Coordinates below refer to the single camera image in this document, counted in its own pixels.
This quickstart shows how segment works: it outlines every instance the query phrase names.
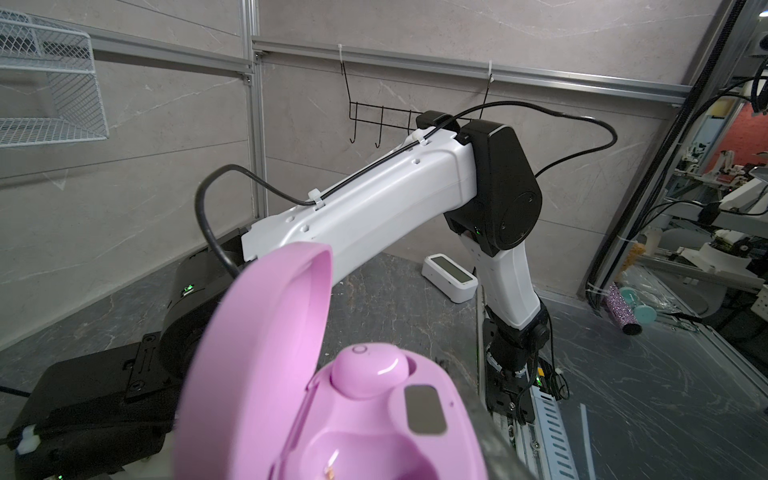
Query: pink lid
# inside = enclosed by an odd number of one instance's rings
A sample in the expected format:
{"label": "pink lid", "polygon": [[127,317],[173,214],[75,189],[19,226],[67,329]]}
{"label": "pink lid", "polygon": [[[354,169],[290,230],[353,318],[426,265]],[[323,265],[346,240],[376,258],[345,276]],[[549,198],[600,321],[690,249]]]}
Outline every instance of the pink lid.
{"label": "pink lid", "polygon": [[174,477],[269,477],[312,379],[332,286],[331,248],[290,243],[232,284],[181,393]]}

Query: metal hook rack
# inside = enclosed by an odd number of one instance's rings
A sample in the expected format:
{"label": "metal hook rack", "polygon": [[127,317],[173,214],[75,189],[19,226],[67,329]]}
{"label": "metal hook rack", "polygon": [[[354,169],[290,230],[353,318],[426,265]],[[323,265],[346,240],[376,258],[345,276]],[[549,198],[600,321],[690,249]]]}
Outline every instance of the metal hook rack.
{"label": "metal hook rack", "polygon": [[[362,122],[364,124],[379,125],[379,141],[374,142],[374,145],[376,146],[376,148],[381,147],[382,130],[384,127],[399,128],[400,130],[405,130],[405,131],[408,131],[409,133],[415,130],[415,127],[411,128],[411,120],[413,118],[418,117],[421,113],[423,113],[421,111],[406,110],[404,108],[385,107],[384,105],[365,104],[359,101],[353,101],[352,94],[349,92],[349,80],[347,79],[347,76],[346,76],[346,67],[344,66],[344,60],[342,60],[340,63],[341,63],[341,73],[344,75],[344,84],[346,85],[346,96],[347,96],[347,99],[349,100],[349,119],[355,122],[353,137],[349,139],[350,143],[353,144],[357,140],[357,122]],[[491,88],[491,82],[493,82],[493,74],[490,73],[490,69],[488,70],[488,72],[489,72],[488,84],[485,87],[485,97],[483,98],[483,103],[485,103],[485,101],[488,99],[488,91]],[[375,108],[377,110],[380,110],[381,115],[379,117],[379,121],[363,120],[362,118],[360,118],[358,115],[360,107]],[[385,111],[402,112],[403,114],[408,114],[408,122],[406,123],[405,126],[384,123]],[[482,110],[480,110],[479,118],[482,118]],[[471,118],[459,118],[459,120],[468,121],[468,120],[471,120]]]}

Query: black mount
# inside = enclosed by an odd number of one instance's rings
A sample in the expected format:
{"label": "black mount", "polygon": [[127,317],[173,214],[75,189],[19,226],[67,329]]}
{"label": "black mount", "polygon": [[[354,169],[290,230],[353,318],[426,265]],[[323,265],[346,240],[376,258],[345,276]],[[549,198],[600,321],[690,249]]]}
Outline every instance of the black mount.
{"label": "black mount", "polygon": [[[427,111],[416,118],[420,128],[437,126],[447,114]],[[512,127],[487,120],[471,120],[457,131],[456,140],[472,143],[477,195],[464,206],[445,213],[448,226],[461,235],[469,231],[485,254],[510,250],[533,230],[541,212],[541,189]]]}
{"label": "black mount", "polygon": [[486,308],[483,323],[485,350],[485,406],[490,412],[514,417],[520,423],[536,420],[530,395],[518,394],[528,385],[529,378],[521,371],[526,366],[530,376],[536,375],[534,353],[549,340],[550,322],[547,307],[542,303],[536,317],[523,329],[517,330]]}

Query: marble wall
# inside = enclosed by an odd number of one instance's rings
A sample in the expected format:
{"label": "marble wall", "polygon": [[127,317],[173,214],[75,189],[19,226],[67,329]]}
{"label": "marble wall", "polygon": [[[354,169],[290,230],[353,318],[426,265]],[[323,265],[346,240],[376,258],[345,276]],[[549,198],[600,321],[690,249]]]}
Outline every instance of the marble wall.
{"label": "marble wall", "polygon": [[[242,56],[237,0],[59,2],[3,7]],[[96,62],[105,141],[0,150],[0,348],[203,244],[194,192],[216,167],[250,166],[240,78]],[[0,81],[9,98],[34,88]],[[253,218],[250,182],[207,196],[218,233]]]}
{"label": "marble wall", "polygon": [[261,34],[680,83],[720,0],[260,0]]}
{"label": "marble wall", "polygon": [[[680,83],[720,0],[260,0],[260,33],[287,40],[437,55],[519,67],[577,71]],[[404,131],[359,124],[349,142],[346,88],[339,64],[288,55],[265,57],[267,174],[278,187],[303,196],[376,159]],[[413,110],[460,111],[480,103],[485,82],[347,64],[353,100]],[[617,206],[652,142],[674,115],[668,105],[570,91],[493,84],[489,101],[518,99],[613,124],[619,141],[609,151],[573,160],[540,179],[541,219],[526,241],[531,275],[541,288],[576,295]],[[361,109],[379,120],[380,111]],[[407,118],[385,116],[390,123]],[[486,111],[483,118],[517,131],[534,171],[566,154],[603,144],[593,124],[550,118],[521,108]],[[288,205],[270,197],[270,212]],[[472,268],[445,221],[435,218],[387,252],[421,261],[444,252]]]}

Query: sparkly cylinder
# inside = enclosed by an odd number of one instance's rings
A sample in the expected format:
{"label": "sparkly cylinder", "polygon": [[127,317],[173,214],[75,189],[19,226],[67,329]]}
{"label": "sparkly cylinder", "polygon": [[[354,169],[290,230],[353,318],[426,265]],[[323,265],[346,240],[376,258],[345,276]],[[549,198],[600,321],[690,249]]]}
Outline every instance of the sparkly cylinder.
{"label": "sparkly cylinder", "polygon": [[621,298],[616,283],[612,283],[608,290],[608,295],[605,297],[605,308],[622,332],[627,335],[637,335],[643,331],[643,327],[634,318],[631,307]]}

